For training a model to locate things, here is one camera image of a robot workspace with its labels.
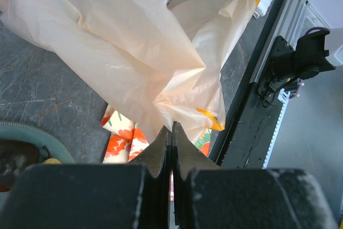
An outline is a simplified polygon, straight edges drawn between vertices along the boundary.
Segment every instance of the black bracket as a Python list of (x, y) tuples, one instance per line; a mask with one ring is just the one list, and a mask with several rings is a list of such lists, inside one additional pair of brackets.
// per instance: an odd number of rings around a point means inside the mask
[(281, 86), (287, 82), (287, 78), (279, 80), (273, 73), (275, 60), (285, 58), (294, 52), (293, 47), (282, 36), (277, 36), (270, 51), (268, 64), (262, 73), (257, 89), (257, 95), (263, 99), (264, 106), (270, 106)]

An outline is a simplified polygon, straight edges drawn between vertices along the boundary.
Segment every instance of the gray marble countertop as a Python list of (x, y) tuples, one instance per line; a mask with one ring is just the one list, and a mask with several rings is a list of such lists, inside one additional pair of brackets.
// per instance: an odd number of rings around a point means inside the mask
[[(252, 18), (222, 69), (226, 112), (266, 17)], [(36, 47), (0, 22), (0, 120), (38, 127), (56, 137), (76, 162), (102, 162), (109, 132), (107, 104), (55, 53)], [(211, 142), (218, 133), (213, 132)]]

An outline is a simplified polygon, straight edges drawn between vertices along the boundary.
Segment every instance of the orange flower pattern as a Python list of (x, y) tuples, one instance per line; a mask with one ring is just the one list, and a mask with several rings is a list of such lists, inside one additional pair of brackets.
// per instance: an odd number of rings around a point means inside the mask
[[(107, 107), (101, 124), (112, 133), (103, 159), (105, 163), (131, 161), (149, 146), (139, 125), (130, 121), (110, 106)], [(206, 156), (210, 152), (210, 138), (211, 129), (206, 129), (195, 144)]]

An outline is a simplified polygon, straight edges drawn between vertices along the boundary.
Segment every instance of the teal fabric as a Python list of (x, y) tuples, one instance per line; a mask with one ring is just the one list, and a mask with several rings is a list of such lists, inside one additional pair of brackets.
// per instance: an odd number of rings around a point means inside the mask
[[(0, 138), (35, 144), (40, 150), (40, 161), (45, 160), (47, 157), (46, 151), (42, 149), (46, 145), (52, 157), (63, 164), (75, 162), (69, 151), (55, 137), (30, 125), (0, 121)], [(0, 193), (0, 211), (7, 196), (8, 193)]]

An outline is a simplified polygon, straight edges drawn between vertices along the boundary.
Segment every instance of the plastic bag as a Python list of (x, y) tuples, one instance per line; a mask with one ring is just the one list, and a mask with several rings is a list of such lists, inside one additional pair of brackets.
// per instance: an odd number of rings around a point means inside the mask
[(0, 0), (1, 21), (54, 51), (151, 142), (223, 129), (220, 70), (259, 0)]

